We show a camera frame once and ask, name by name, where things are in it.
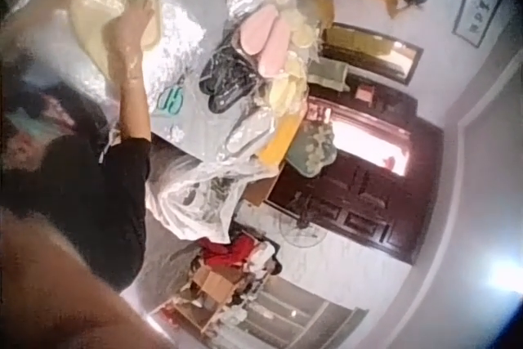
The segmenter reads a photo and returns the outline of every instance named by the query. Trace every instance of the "white cloth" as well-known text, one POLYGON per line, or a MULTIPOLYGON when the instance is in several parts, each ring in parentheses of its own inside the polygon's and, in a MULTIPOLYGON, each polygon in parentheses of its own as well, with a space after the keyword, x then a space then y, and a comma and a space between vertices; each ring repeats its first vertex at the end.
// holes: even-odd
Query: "white cloth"
POLYGON ((265 268, 265 264, 272 256, 276 253, 274 245, 266 241, 265 247, 260 247, 254 251, 248 259, 249 271, 256 273, 262 271, 265 268))

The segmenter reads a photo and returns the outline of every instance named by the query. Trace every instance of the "black sleeve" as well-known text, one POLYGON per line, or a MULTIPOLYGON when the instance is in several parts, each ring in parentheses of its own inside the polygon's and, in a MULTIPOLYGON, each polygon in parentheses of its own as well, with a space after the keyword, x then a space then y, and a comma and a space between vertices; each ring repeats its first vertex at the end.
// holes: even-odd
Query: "black sleeve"
POLYGON ((145 182, 150 172, 150 142, 127 139, 105 155, 102 170, 111 219, 132 226, 145 251, 145 182))

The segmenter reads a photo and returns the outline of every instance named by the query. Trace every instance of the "wooden frame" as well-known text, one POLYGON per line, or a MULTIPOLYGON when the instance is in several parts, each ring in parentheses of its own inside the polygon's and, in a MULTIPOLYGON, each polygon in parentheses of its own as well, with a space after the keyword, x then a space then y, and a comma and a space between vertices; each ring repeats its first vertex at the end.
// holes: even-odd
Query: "wooden frame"
POLYGON ((416 69, 418 67, 422 54, 423 54, 423 49, 421 47, 418 47, 412 43, 407 43, 406 41, 389 36, 387 34, 382 34, 379 32, 375 32, 373 30, 364 29, 359 26, 346 25, 346 24, 341 24, 341 23, 336 22, 333 24, 333 27, 341 28, 341 29, 355 30, 358 32, 372 35, 372 36, 378 36, 383 39, 392 41, 394 43, 401 43, 408 49, 415 51, 416 55, 414 56, 414 58, 412 60, 412 65, 409 69, 409 72, 407 73, 407 75, 404 78, 402 78, 402 77, 398 76, 397 73, 393 69, 387 68, 387 66, 384 65, 386 63, 384 60, 379 60, 378 58, 371 56, 371 55, 367 55, 363 52, 352 51, 352 50, 344 48, 344 47, 337 47, 337 46, 333 45, 332 43, 327 43, 326 34, 327 34, 328 29, 326 29, 323 34, 323 39, 324 39, 325 44, 324 44, 324 47, 322 50, 322 56, 325 56, 325 57, 328 57, 328 58, 331 58, 334 60, 344 61, 349 65, 370 71, 371 73, 382 75, 385 78, 389 78, 393 81, 402 83, 405 86, 409 85, 410 81, 412 80, 412 77, 414 76, 414 72, 416 71, 416 69))
POLYGON ((502 0, 462 0, 453 34, 479 48, 502 0))

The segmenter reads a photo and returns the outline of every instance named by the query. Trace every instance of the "floor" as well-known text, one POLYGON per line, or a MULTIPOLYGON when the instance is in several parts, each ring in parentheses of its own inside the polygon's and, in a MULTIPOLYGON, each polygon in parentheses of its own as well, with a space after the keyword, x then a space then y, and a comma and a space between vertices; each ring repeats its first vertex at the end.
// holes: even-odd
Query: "floor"
POLYGON ((134 283, 122 296, 140 314, 151 312, 178 291, 187 280, 190 261, 199 247, 178 239, 147 213, 145 262, 134 283))

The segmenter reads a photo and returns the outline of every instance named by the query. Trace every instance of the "door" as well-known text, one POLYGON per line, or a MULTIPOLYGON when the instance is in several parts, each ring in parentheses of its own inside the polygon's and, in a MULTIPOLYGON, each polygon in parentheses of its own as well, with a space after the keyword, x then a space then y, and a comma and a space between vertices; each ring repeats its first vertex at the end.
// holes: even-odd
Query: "door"
POLYGON ((331 109, 337 158, 312 179, 286 165, 270 203, 413 263, 435 198, 440 130, 420 119, 408 132, 354 122, 346 109, 316 102, 331 109))

